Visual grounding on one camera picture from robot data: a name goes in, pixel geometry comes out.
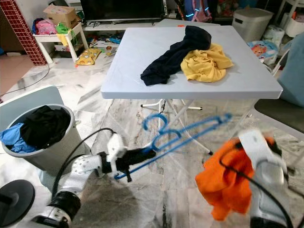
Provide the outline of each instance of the dark clothing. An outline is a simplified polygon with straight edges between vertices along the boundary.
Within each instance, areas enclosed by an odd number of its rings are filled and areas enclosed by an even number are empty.
[[[208,50],[211,35],[196,26],[186,26],[185,37],[181,42],[172,44],[170,50],[153,61],[141,74],[146,86],[167,84],[170,75],[181,70],[181,62],[188,52],[193,50]]]
[[[63,138],[70,120],[64,109],[52,110],[42,106],[26,118],[20,128],[21,137],[28,145],[45,149]]]

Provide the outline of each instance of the black base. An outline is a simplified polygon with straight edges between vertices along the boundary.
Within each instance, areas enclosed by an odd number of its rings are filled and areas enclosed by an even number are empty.
[[[0,189],[0,227],[20,221],[35,199],[35,189],[27,180],[15,180]]]

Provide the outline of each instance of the cardboard box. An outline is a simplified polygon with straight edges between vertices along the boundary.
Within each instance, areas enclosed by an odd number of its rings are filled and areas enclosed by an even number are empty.
[[[50,19],[54,25],[61,22],[66,27],[72,29],[78,24],[74,7],[49,5],[43,12],[47,14],[47,18]]]

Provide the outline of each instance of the orange cloth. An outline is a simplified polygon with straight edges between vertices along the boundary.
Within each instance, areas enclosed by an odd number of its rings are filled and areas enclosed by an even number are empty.
[[[273,138],[266,138],[273,144]],[[212,216],[215,220],[223,221],[229,212],[245,214],[251,200],[249,181],[227,170],[220,165],[219,160],[225,154],[222,162],[238,171],[253,177],[254,170],[251,160],[242,147],[237,148],[239,139],[226,142],[210,159],[204,163],[205,170],[195,177],[199,191],[206,201],[213,205]]]

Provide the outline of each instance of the white stool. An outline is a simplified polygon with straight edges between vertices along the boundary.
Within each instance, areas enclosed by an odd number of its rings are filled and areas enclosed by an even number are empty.
[[[81,36],[81,40],[85,46],[85,49],[88,49],[89,46],[86,42],[86,37],[84,35],[84,32],[82,30],[82,27],[81,27],[81,23],[78,23],[73,29],[72,29],[75,33],[75,36],[80,33],[80,36]],[[48,64],[51,64],[53,63],[53,60],[52,58],[49,56],[47,50],[45,49],[45,47],[43,46],[43,42],[60,42],[60,39],[57,37],[57,35],[35,35],[33,34],[34,38],[36,39],[44,57],[46,58],[47,60],[47,63]],[[74,47],[71,43],[71,40],[74,38],[71,34],[71,32],[68,32],[67,34],[65,34],[65,37],[66,37],[66,41],[68,43],[68,46],[70,48],[70,52],[71,52],[71,56],[72,56],[72,59],[74,62],[76,62],[76,59],[77,59],[77,54],[74,50]]]

